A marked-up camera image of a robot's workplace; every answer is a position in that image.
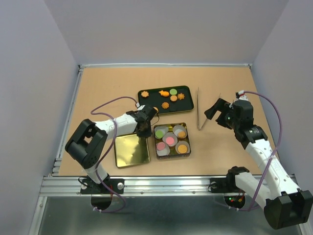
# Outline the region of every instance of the gray wall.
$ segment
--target gray wall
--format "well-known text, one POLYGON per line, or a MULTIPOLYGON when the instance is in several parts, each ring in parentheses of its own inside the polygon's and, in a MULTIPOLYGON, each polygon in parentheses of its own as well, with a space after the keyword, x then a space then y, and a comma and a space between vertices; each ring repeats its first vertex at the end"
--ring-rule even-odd
MULTIPOLYGON (((279 155, 302 189, 313 192, 313 1, 290 0, 252 66, 259 92, 278 106, 283 120, 279 155)), ((277 118, 263 102, 277 139, 277 118)))
POLYGON ((74 58, 251 63, 288 0, 45 0, 74 58))
POLYGON ((0 233, 28 233, 77 66, 42 0, 0 7, 0 233))

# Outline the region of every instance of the plastic container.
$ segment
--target plastic container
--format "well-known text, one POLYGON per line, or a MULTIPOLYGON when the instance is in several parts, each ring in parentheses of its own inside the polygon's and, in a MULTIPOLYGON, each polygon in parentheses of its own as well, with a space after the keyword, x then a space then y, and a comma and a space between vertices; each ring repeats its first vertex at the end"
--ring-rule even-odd
POLYGON ((188 157, 191 154, 190 141, 186 123, 155 125, 156 158, 175 159, 188 157), (156 136, 157 131, 165 132, 162 138, 156 136))

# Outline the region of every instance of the orange fish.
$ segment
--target orange fish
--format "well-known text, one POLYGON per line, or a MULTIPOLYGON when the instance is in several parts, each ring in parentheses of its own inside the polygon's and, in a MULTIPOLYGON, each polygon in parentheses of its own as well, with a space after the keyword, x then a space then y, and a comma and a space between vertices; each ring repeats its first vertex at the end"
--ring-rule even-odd
POLYGON ((169 95, 170 95, 170 93, 169 92, 165 92, 165 91, 160 91, 159 92, 160 94, 161 94, 161 96, 165 96, 165 97, 168 97, 169 95))

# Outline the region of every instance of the screw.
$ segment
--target screw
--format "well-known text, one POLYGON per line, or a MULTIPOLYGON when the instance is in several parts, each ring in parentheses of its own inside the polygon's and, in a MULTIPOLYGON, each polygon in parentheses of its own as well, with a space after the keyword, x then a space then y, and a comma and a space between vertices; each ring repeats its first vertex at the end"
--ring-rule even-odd
POLYGON ((124 184, 123 184, 122 182, 118 183, 118 184, 117 184, 117 188, 118 188, 119 190, 123 189, 123 188, 124 188, 124 184))

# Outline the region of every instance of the table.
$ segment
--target table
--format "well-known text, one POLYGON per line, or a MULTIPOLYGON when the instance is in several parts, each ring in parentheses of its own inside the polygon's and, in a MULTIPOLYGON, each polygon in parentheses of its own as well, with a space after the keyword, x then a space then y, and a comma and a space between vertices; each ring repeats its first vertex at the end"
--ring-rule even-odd
MULTIPOLYGON (((150 137, 148 138, 150 163, 118 169, 115 166, 112 150, 102 162, 106 171, 112 176, 225 175, 228 169, 236 165, 245 166, 252 174, 260 174, 256 163, 243 150, 232 130, 219 126, 215 121, 208 121, 203 130, 197 130, 198 87, 200 88, 200 120, 204 123, 204 111, 210 108, 219 96, 227 101, 233 101, 237 91, 256 91, 250 69, 247 67, 85 68, 67 139, 86 118, 92 121, 106 120, 104 116, 90 114, 93 108, 106 101, 124 95, 137 99, 139 90, 179 85, 190 88, 195 104, 194 110, 188 113, 160 116, 158 124, 186 122, 192 148, 191 155, 182 159, 157 160, 154 140, 150 137)), ((254 107, 254 122, 263 128, 273 147, 272 136, 259 97, 248 95, 248 98, 254 107)), ((135 106, 134 102, 128 99, 116 101, 102 108, 102 111, 114 117, 129 110, 135 110, 135 106)), ((104 151, 110 142, 107 141, 104 151)), ((64 152, 59 175, 86 174, 81 166, 64 152)))

